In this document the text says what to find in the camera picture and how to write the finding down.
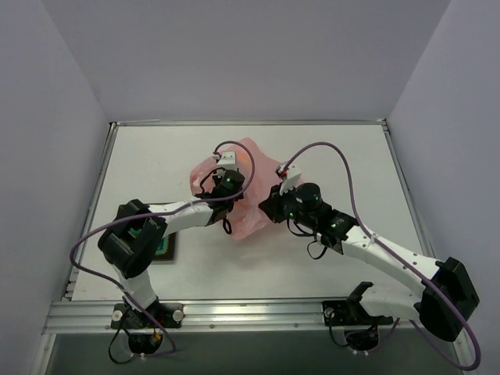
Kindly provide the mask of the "pink plastic bag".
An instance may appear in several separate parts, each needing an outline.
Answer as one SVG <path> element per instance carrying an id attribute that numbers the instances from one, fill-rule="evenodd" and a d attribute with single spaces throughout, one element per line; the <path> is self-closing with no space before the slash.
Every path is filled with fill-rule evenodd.
<path id="1" fill-rule="evenodd" d="M 265 213 L 259 209 L 259 203 L 267 199 L 271 187 L 280 182 L 280 179 L 275 174 L 276 168 L 280 165 L 277 160 L 262 152 L 249 137 L 242 138 L 239 142 L 251 152 L 254 163 L 245 165 L 238 162 L 239 153 L 248 153 L 237 145 L 224 145 L 220 148 L 220 152 L 236 152 L 237 167 L 246 178 L 250 177 L 252 167 L 255 167 L 254 178 L 245 191 L 244 198 L 236 202 L 234 209 L 227 215 L 232 226 L 230 237 L 237 241 L 247 238 L 272 223 Z"/>

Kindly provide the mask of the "orange fake fruit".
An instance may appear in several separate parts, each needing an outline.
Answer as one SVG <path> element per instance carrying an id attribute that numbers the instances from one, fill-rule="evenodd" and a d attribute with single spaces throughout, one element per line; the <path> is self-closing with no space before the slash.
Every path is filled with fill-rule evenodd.
<path id="1" fill-rule="evenodd" d="M 239 153 L 237 155 L 237 160 L 241 164 L 245 164 L 245 165 L 250 165 L 251 164 L 251 158 L 246 153 Z"/>

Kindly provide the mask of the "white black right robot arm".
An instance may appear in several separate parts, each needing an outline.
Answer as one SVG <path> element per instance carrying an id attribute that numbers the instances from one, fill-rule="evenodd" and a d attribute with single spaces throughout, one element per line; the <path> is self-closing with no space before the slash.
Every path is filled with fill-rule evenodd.
<path id="1" fill-rule="evenodd" d="M 421 323 L 443 341 L 454 341 L 479 304 L 466 267 L 452 257 L 445 261 L 412 252 L 375 233 L 366 234 L 359 221 L 326 203 L 320 187 L 304 183 L 284 194 L 270 190 L 259 208 L 274 223 L 293 221 L 341 255 L 359 259 L 406 287 L 394 291 L 361 282 L 348 296 L 356 319 L 403 318 Z"/>

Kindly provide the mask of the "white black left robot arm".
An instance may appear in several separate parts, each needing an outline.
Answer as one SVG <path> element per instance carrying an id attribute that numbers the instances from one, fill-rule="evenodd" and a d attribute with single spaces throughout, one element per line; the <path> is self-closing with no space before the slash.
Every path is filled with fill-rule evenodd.
<path id="1" fill-rule="evenodd" d="M 148 267 L 163 239 L 181 230 L 207 227 L 223 220 L 235 203 L 226 197 L 241 191 L 244 182 L 243 174 L 227 170 L 216 179 L 210 192 L 187 201 L 146 205 L 135 199 L 119 206 L 117 219 L 145 213 L 154 215 L 110 227 L 98 240 L 98 248 L 116 271 L 126 292 L 124 300 L 132 309 L 148 309 L 158 301 Z"/>

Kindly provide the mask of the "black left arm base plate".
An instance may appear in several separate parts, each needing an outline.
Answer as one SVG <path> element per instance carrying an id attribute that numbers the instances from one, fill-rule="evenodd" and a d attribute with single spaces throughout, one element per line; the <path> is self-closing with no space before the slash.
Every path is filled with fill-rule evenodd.
<path id="1" fill-rule="evenodd" d="M 183 305 L 180 303 L 154 302 L 146 311 L 166 329 L 180 328 L 184 318 Z M 126 302 L 113 306 L 110 327 L 117 329 L 120 323 L 123 328 L 132 330 L 156 327 L 142 311 L 130 307 Z"/>

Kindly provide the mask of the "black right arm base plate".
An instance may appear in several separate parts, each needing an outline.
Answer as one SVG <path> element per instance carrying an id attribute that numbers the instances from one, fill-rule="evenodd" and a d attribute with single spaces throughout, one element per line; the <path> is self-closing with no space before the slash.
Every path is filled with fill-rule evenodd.
<path id="1" fill-rule="evenodd" d="M 386 316 L 370 316 L 359 302 L 345 300 L 322 301 L 324 324 L 332 327 L 391 325 L 394 320 Z"/>

